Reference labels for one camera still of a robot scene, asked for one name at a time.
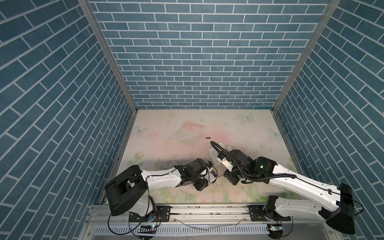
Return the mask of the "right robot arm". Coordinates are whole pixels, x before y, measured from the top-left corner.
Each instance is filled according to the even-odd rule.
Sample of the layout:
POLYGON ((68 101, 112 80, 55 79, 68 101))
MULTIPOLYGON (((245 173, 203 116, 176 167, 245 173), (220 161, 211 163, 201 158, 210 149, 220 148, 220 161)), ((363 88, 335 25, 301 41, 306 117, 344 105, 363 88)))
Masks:
POLYGON ((304 200, 288 200, 268 196, 263 208, 268 220, 298 217, 326 223, 343 234, 355 234, 355 205, 349 185, 321 183, 294 173, 271 159, 258 157, 253 160, 239 150, 220 153, 217 160, 226 167, 224 176, 234 186, 264 183, 304 197, 304 200))

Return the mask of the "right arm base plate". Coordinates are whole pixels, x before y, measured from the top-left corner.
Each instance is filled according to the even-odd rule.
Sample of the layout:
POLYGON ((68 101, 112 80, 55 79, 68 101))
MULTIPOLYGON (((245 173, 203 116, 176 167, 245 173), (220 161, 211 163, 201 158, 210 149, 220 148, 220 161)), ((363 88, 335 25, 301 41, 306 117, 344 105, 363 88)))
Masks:
POLYGON ((249 213, 252 222, 289 222, 291 217, 282 217, 274 209, 274 206, 250 205, 249 213))

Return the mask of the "white remote control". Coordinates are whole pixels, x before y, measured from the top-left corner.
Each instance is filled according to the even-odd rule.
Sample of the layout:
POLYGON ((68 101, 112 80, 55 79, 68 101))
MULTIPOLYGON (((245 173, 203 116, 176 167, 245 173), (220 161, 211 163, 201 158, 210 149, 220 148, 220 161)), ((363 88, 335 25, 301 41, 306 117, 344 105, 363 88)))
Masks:
POLYGON ((218 160, 218 152, 214 148, 209 148, 209 155, 211 157, 211 162, 215 167, 219 166, 221 162, 218 160))
POLYGON ((208 181, 210 184, 213 184, 216 182, 218 179, 218 171, 216 170, 215 167, 210 168, 209 173, 208 173, 208 181))

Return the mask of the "aluminium mounting rail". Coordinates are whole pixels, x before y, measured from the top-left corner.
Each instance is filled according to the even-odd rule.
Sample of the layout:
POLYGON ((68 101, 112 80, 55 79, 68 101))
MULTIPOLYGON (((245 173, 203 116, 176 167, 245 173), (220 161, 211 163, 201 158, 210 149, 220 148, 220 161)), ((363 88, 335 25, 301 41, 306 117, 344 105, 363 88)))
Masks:
MULTIPOLYGON (((171 206, 170 222, 185 221, 192 223, 224 223, 230 221, 251 221, 249 206, 274 206, 275 211, 282 217, 291 217, 292 221, 305 223, 324 223, 329 216, 322 217, 325 208, 309 200, 287 200, 277 198, 267 203, 226 203, 226 204, 156 204, 156 206, 171 206)), ((126 212, 120 216, 111 216, 108 205, 94 205, 89 213, 86 224, 105 225, 108 220, 112 224, 127 223, 130 214, 126 212)))

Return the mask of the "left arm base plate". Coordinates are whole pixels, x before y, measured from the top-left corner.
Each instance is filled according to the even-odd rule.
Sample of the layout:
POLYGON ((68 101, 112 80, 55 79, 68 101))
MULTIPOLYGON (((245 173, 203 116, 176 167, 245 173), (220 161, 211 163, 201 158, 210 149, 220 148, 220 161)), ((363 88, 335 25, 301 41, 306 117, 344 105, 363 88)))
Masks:
POLYGON ((138 214, 131 213, 129 221, 132 223, 145 222, 169 222, 171 215, 171 206, 156 206, 154 209, 150 209, 147 215, 144 217, 138 214))

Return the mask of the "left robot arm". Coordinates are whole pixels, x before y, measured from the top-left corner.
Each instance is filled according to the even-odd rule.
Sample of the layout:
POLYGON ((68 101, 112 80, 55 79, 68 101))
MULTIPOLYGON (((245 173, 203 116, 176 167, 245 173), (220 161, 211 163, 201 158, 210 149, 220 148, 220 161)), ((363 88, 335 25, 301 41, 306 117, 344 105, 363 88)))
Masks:
POLYGON ((192 185, 201 192, 217 177, 212 162, 202 159, 161 171, 145 171, 132 165, 109 181, 105 191, 112 216, 129 212, 150 221, 158 212, 150 191, 192 185))

